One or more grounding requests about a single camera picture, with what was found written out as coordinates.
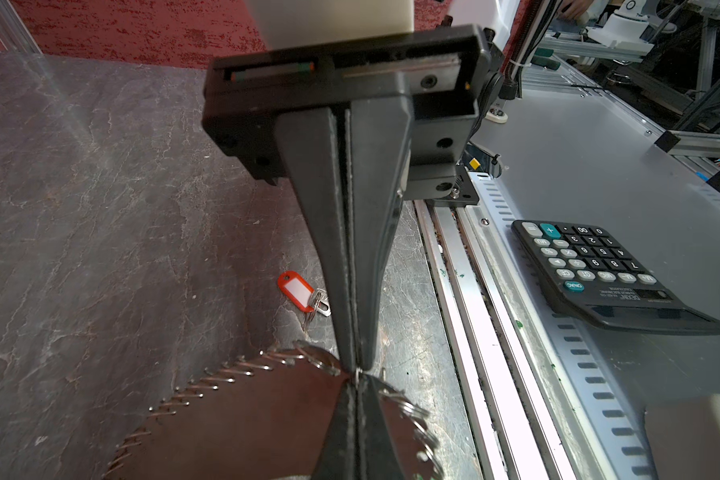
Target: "circular saw blade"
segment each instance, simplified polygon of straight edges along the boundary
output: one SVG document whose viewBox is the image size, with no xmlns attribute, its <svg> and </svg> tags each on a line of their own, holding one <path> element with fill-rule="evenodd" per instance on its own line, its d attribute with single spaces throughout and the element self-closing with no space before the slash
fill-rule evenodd
<svg viewBox="0 0 720 480">
<path fill-rule="evenodd" d="M 315 470 L 342 385 L 330 352 L 299 345 L 224 365 L 151 408 L 125 437 L 106 480 L 273 480 Z M 386 386 L 378 394 L 406 478 L 441 478 L 426 410 Z"/>
</svg>

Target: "calculator key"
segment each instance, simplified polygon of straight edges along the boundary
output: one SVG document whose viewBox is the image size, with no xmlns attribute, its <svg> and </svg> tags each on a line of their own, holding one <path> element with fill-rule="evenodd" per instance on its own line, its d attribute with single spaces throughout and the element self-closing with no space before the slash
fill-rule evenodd
<svg viewBox="0 0 720 480">
<path fill-rule="evenodd" d="M 532 224 L 531 222 L 523 222 L 523 228 L 525 228 L 525 231 L 528 233 L 528 235 L 531 235 L 531 236 L 544 235 L 541 233 L 541 230 L 539 230 L 539 227 L 536 224 Z"/>
<path fill-rule="evenodd" d="M 621 258 L 622 260 L 632 260 L 632 255 L 623 248 L 612 248 L 610 251 L 614 252 L 614 256 L 616 258 Z"/>
<path fill-rule="evenodd" d="M 547 234 L 549 238 L 561 238 L 562 235 L 560 235 L 560 232 L 557 231 L 557 228 L 554 227 L 552 224 L 541 224 L 539 225 L 541 229 Z"/>
<path fill-rule="evenodd" d="M 590 264 L 592 270 L 608 270 L 608 266 L 605 264 L 605 260 L 601 258 L 588 258 L 586 262 Z"/>
<path fill-rule="evenodd" d="M 563 260 L 562 258 L 557 258 L 556 256 L 553 256 L 552 258 L 547 258 L 547 260 L 555 268 L 561 268 L 565 266 L 565 260 Z"/>
<path fill-rule="evenodd" d="M 605 246 L 610 246 L 611 248 L 619 248 L 619 245 L 613 238 L 600 238 L 600 241 L 603 242 L 603 245 Z"/>
<path fill-rule="evenodd" d="M 566 235 L 565 238 L 574 245 L 584 245 L 584 240 L 578 235 Z"/>
<path fill-rule="evenodd" d="M 576 252 L 578 252 L 579 255 L 582 255 L 582 256 L 595 256 L 595 252 L 593 252 L 592 249 L 589 248 L 588 246 L 577 246 L 577 247 L 575 247 L 575 248 L 576 248 Z"/>
<path fill-rule="evenodd" d="M 612 274 L 611 272 L 597 272 L 597 276 L 603 281 L 603 282 L 614 282 L 616 280 L 616 275 Z"/>
<path fill-rule="evenodd" d="M 557 272 L 557 276 L 563 280 L 570 280 L 570 279 L 574 278 L 574 273 L 568 269 L 558 268 L 556 270 L 556 272 Z"/>
<path fill-rule="evenodd" d="M 630 272 L 634 272 L 635 274 L 642 274 L 646 271 L 641 264 L 638 264 L 634 260 L 624 260 L 624 265 L 626 265 L 626 268 L 630 269 Z"/>
<path fill-rule="evenodd" d="M 608 265 L 608 268 L 611 270 L 621 270 L 622 272 L 626 270 L 626 267 L 618 260 L 605 260 L 605 264 Z"/>
<path fill-rule="evenodd" d="M 637 278 L 633 274 L 618 274 L 619 280 L 624 283 L 635 283 Z"/>
<path fill-rule="evenodd" d="M 640 279 L 640 283 L 645 283 L 646 285 L 653 285 L 656 283 L 656 279 L 653 278 L 652 275 L 639 274 L 637 278 Z"/>
<path fill-rule="evenodd" d="M 592 280 L 595 280 L 595 274 L 588 270 L 579 270 L 578 272 L 576 272 L 576 274 L 585 282 L 591 282 Z"/>
<path fill-rule="evenodd" d="M 584 285 L 579 282 L 566 282 L 565 287 L 571 292 L 584 292 Z"/>
</svg>

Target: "teal button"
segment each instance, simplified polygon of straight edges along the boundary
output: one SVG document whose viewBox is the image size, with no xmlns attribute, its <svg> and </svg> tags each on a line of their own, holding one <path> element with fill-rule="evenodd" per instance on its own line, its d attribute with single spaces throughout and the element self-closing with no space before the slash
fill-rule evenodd
<svg viewBox="0 0 720 480">
<path fill-rule="evenodd" d="M 554 227 L 552 224 L 541 224 L 539 225 L 541 227 L 541 231 L 543 231 L 549 238 L 562 238 L 562 235 L 560 235 L 560 232 L 557 231 L 557 228 Z"/>
<path fill-rule="evenodd" d="M 570 280 L 568 280 L 565 283 L 565 287 L 571 292 L 584 292 L 584 285 L 579 282 L 571 282 Z"/>
</svg>

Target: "calculator button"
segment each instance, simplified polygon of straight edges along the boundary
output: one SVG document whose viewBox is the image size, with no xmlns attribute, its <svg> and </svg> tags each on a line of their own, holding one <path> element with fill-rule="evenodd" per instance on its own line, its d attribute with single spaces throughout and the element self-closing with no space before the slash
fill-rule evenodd
<svg viewBox="0 0 720 480">
<path fill-rule="evenodd" d="M 626 268 L 630 269 L 630 272 L 634 272 L 635 274 L 642 274 L 646 271 L 641 264 L 638 264 L 634 260 L 624 260 L 624 265 L 626 265 Z"/>
<path fill-rule="evenodd" d="M 579 255 L 582 256 L 595 256 L 595 253 L 588 246 L 577 246 L 576 252 L 578 252 Z"/>
<path fill-rule="evenodd" d="M 605 260 L 605 264 L 608 265 L 608 268 L 611 270 L 626 270 L 626 267 L 621 264 L 618 260 Z"/>
<path fill-rule="evenodd" d="M 611 272 L 597 272 L 597 276 L 603 282 L 613 282 L 616 280 L 616 275 L 612 274 Z"/>
<path fill-rule="evenodd" d="M 574 278 L 574 273 L 568 269 L 558 268 L 556 270 L 556 272 L 557 272 L 557 276 L 563 280 L 570 280 L 570 279 Z"/>
<path fill-rule="evenodd" d="M 584 292 L 584 285 L 579 282 L 566 282 L 565 287 L 571 292 Z"/>
<path fill-rule="evenodd" d="M 549 238 L 561 238 L 562 235 L 560 235 L 560 232 L 557 231 L 557 228 L 554 227 L 552 224 L 541 224 L 539 225 L 541 229 L 547 234 Z"/>
<path fill-rule="evenodd" d="M 579 270 L 578 272 L 576 272 L 576 274 L 585 282 L 591 282 L 592 280 L 595 280 L 595 274 L 588 270 Z"/>
<path fill-rule="evenodd" d="M 635 283 L 637 278 L 633 274 L 619 274 L 619 280 L 624 283 Z"/>
<path fill-rule="evenodd" d="M 652 275 L 639 274 L 637 278 L 640 279 L 640 283 L 645 283 L 646 285 L 653 285 L 654 283 L 656 283 L 656 279 L 653 278 Z"/>
<path fill-rule="evenodd" d="M 610 251 L 614 252 L 616 258 L 621 258 L 622 260 L 632 260 L 632 255 L 623 248 L 612 248 Z"/>
<path fill-rule="evenodd" d="M 531 236 L 542 236 L 541 230 L 539 230 L 539 227 L 536 226 L 536 224 L 532 224 L 531 222 L 523 222 L 523 228 L 525 228 L 525 231 L 528 233 L 528 235 Z"/>
<path fill-rule="evenodd" d="M 601 258 L 588 258 L 586 262 L 590 264 L 592 270 L 608 270 L 608 266 L 605 264 L 605 260 Z"/>
<path fill-rule="evenodd" d="M 601 238 L 600 241 L 603 242 L 603 245 L 605 246 L 610 246 L 611 248 L 619 248 L 619 245 L 613 238 Z"/>
</svg>

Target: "human hand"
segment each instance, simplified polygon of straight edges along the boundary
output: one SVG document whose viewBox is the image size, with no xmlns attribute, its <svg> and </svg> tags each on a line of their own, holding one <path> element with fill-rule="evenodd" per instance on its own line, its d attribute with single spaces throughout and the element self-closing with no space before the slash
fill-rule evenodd
<svg viewBox="0 0 720 480">
<path fill-rule="evenodd" d="M 557 17 L 563 20 L 576 20 L 592 5 L 594 0 L 563 0 Z"/>
</svg>

